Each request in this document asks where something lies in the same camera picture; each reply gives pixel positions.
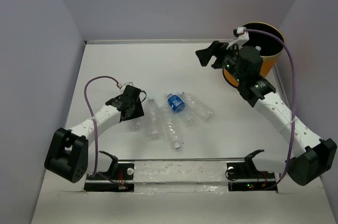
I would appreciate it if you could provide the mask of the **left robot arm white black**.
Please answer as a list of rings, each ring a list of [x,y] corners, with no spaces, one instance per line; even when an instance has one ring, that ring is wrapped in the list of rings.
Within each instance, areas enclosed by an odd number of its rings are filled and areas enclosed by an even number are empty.
[[[144,116],[140,94],[145,91],[133,85],[124,85],[122,93],[105,102],[91,117],[70,129],[59,128],[52,137],[44,168],[72,183],[77,183],[86,171],[92,175],[100,173],[111,179],[117,173],[117,166],[111,161],[99,165],[98,138],[111,127],[121,122]]]

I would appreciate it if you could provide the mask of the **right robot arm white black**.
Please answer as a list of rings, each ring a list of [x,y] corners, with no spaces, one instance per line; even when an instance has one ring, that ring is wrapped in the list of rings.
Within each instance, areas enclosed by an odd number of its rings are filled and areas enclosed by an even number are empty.
[[[289,145],[286,155],[264,150],[248,154],[243,164],[246,176],[254,178],[263,171],[279,173],[305,186],[331,169],[337,144],[312,132],[283,103],[275,87],[260,73],[263,59],[259,47],[240,48],[236,44],[213,41],[195,54],[203,67],[215,57],[212,67],[224,69],[236,79],[240,96],[261,113]]]

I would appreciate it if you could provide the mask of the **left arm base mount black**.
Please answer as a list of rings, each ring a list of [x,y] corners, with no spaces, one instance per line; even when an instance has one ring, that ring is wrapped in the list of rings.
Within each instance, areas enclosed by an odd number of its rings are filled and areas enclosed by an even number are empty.
[[[134,192],[133,162],[119,162],[118,158],[108,152],[99,151],[110,158],[106,171],[98,171],[94,176],[87,175],[84,183],[86,192]]]

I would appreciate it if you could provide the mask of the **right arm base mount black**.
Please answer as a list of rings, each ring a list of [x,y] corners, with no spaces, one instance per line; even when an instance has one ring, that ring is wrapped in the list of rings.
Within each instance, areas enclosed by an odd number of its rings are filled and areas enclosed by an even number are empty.
[[[278,192],[274,173],[258,171],[253,159],[264,150],[255,150],[242,162],[229,162],[225,171],[229,192],[274,191]]]

